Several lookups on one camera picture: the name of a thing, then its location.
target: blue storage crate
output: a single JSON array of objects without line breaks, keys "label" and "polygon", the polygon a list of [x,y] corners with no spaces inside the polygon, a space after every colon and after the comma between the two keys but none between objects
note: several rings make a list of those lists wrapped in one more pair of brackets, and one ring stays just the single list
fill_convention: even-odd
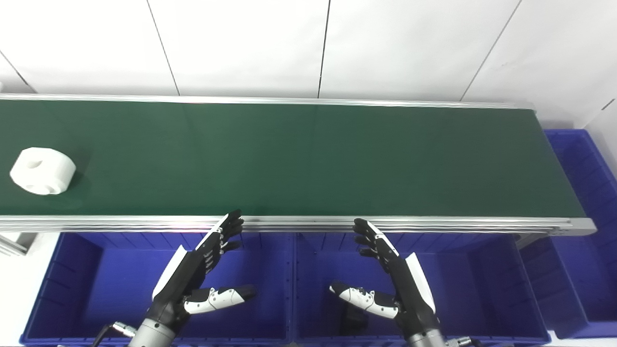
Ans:
[{"label": "blue storage crate", "polygon": [[524,248],[532,287],[557,337],[617,337],[617,183],[585,130],[545,133],[598,232]]},{"label": "blue storage crate", "polygon": [[[138,327],[152,290],[179,245],[193,249],[199,233],[66,233],[58,245],[21,342],[27,346],[89,346],[105,324]],[[175,343],[192,346],[283,345],[290,341],[292,234],[244,233],[204,288],[254,284],[257,297],[194,315]],[[102,346],[125,346],[110,337]]]},{"label": "blue storage crate", "polygon": [[[402,255],[416,252],[448,338],[471,335],[485,346],[550,341],[511,235],[389,234]],[[304,346],[405,346],[393,320],[367,314],[359,336],[340,336],[344,302],[333,280],[394,294],[375,259],[361,257],[353,233],[297,235],[294,341]]]}]

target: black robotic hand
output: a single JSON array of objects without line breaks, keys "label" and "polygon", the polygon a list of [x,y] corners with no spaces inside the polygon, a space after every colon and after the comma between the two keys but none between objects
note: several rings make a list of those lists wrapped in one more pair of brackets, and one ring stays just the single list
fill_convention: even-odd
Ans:
[{"label": "black robotic hand", "polygon": [[195,247],[180,246],[152,293],[152,305],[129,347],[168,347],[192,314],[223,309],[255,296],[252,285],[235,288],[200,288],[205,276],[227,251],[240,247],[230,238],[242,232],[242,211],[223,216]]},{"label": "black robotic hand", "polygon": [[367,246],[360,255],[376,258],[390,275],[396,295],[366,291],[341,282],[334,282],[330,290],[343,300],[379,316],[394,319],[410,346],[445,346],[439,332],[439,321],[433,308],[422,297],[407,261],[402,258],[388,238],[372,223],[364,219],[354,221],[355,241]]}]

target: panel seam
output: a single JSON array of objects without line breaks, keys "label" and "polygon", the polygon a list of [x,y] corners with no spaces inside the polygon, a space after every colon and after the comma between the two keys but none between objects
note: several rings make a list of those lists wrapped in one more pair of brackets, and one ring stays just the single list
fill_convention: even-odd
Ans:
[{"label": "panel seam", "polygon": [[319,85],[317,86],[317,98],[321,94],[321,78],[323,76],[323,59],[326,56],[326,39],[328,38],[328,21],[330,20],[330,4],[332,0],[328,0],[328,11],[326,13],[326,28],[323,31],[323,48],[321,50],[321,66],[319,68]]},{"label": "panel seam", "polygon": [[508,27],[508,25],[510,24],[510,21],[512,20],[512,17],[514,17],[514,14],[516,13],[516,10],[518,10],[518,7],[521,5],[521,3],[523,2],[523,0],[518,0],[518,3],[516,4],[516,7],[514,8],[514,10],[512,11],[512,13],[510,14],[510,17],[508,18],[508,20],[505,22],[505,25],[503,26],[503,28],[501,29],[501,31],[499,32],[499,35],[497,35],[497,38],[495,39],[495,41],[493,42],[493,45],[491,46],[491,48],[489,49],[489,52],[486,54],[486,56],[484,57],[484,60],[482,60],[482,62],[480,63],[480,66],[478,67],[476,73],[473,75],[473,77],[471,78],[471,81],[469,82],[469,85],[467,85],[467,88],[465,88],[465,91],[463,92],[463,95],[461,96],[461,98],[459,99],[459,101],[463,101],[463,98],[465,97],[465,95],[467,94],[467,92],[469,91],[469,89],[471,88],[471,85],[473,84],[473,82],[476,80],[476,77],[478,77],[478,74],[480,73],[480,70],[482,70],[482,68],[484,67],[484,63],[486,63],[486,61],[488,60],[489,56],[491,55],[491,53],[493,52],[493,49],[495,48],[495,46],[497,45],[497,42],[499,42],[499,39],[501,39],[501,36],[503,35],[503,33],[505,32],[505,29]]},{"label": "panel seam", "polygon": [[173,86],[176,88],[176,93],[180,95],[180,89],[178,89],[178,84],[176,83],[176,77],[173,75],[172,65],[169,63],[169,58],[167,57],[167,51],[165,50],[165,45],[163,44],[163,39],[160,37],[159,27],[156,24],[156,19],[154,19],[154,13],[152,13],[152,7],[150,6],[150,1],[146,0],[146,4],[148,5],[148,10],[150,10],[150,16],[152,17],[152,23],[154,24],[154,29],[156,30],[156,35],[159,37],[160,47],[163,49],[163,55],[165,56],[165,61],[167,62],[167,67],[169,68],[169,73],[172,75]]},{"label": "panel seam", "polygon": [[4,58],[4,60],[6,60],[6,62],[9,64],[9,66],[13,69],[13,71],[17,74],[17,76],[19,77],[19,79],[22,80],[23,84],[27,85],[28,88],[30,88],[32,90],[33,93],[37,93],[36,89],[34,89],[34,87],[32,87],[28,81],[26,81],[26,79],[22,76],[21,73],[19,73],[19,71],[17,70],[17,68],[15,67],[15,65],[13,65],[13,63],[10,62],[9,58],[7,58],[7,56],[0,51],[0,56],[2,56]]}]

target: hole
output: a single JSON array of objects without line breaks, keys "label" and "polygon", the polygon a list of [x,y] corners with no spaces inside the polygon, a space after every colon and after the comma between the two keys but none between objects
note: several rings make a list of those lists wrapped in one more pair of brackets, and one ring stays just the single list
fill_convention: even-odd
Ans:
[{"label": "hole", "polygon": [[26,163],[26,167],[28,169],[35,169],[37,167],[39,167],[39,165],[41,165],[43,161],[29,161]]},{"label": "hole", "polygon": [[26,190],[34,193],[34,194],[38,194],[38,195],[47,195],[47,194],[54,194],[56,192],[55,189],[51,188],[50,186],[47,185],[27,185],[26,186]]}]

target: white cylindrical object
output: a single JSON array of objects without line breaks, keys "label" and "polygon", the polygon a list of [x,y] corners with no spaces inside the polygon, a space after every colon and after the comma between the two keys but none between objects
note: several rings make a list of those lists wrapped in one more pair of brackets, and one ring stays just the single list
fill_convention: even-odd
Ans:
[{"label": "white cylindrical object", "polygon": [[24,149],[15,161],[10,177],[18,186],[38,195],[60,194],[67,190],[75,164],[66,155],[51,149]]}]

